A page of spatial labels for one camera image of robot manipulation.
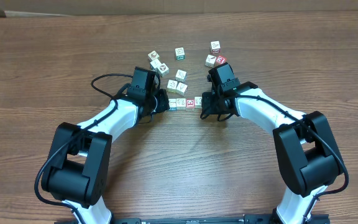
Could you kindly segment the wooden block teal side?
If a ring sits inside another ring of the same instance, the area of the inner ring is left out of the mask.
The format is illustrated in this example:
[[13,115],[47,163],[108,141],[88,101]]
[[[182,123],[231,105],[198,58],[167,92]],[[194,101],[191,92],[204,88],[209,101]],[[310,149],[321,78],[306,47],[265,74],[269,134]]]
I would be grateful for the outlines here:
[[202,108],[202,97],[196,96],[194,98],[194,100],[195,100],[195,108],[201,109]]

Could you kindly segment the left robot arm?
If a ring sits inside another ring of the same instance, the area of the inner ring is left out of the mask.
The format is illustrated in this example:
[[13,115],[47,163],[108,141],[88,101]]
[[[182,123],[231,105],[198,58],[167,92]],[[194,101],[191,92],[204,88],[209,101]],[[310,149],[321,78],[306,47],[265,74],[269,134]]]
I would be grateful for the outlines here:
[[74,223],[113,223],[114,215],[103,200],[112,143],[144,117],[169,109],[160,75],[136,67],[131,82],[93,118],[60,124],[47,160],[38,171],[34,192],[43,203],[69,208]]

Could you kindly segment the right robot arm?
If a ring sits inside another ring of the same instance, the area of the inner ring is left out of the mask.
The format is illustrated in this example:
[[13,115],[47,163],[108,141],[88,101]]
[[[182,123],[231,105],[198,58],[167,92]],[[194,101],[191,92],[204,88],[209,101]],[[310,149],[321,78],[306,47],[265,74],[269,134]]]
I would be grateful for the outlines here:
[[273,136],[280,175],[286,184],[282,201],[270,215],[244,215],[244,223],[329,223],[312,209],[323,195],[342,192],[349,173],[331,127],[319,111],[306,114],[268,97],[256,84],[241,83],[228,63],[208,72],[211,91],[202,94],[201,119],[217,115],[248,119]]

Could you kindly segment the plain wooden block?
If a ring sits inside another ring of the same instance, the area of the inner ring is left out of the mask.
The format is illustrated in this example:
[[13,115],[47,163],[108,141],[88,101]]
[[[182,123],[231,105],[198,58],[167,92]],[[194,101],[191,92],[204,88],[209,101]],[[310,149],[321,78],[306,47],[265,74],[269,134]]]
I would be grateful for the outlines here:
[[186,99],[185,98],[177,98],[176,105],[177,105],[177,110],[185,110],[186,109]]

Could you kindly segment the wooden block blue side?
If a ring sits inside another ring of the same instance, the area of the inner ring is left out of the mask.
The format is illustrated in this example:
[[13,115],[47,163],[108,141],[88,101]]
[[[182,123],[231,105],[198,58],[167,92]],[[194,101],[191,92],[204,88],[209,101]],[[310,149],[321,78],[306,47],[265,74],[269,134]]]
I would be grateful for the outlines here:
[[176,111],[177,110],[177,99],[176,98],[170,98],[168,100],[169,103],[169,111]]

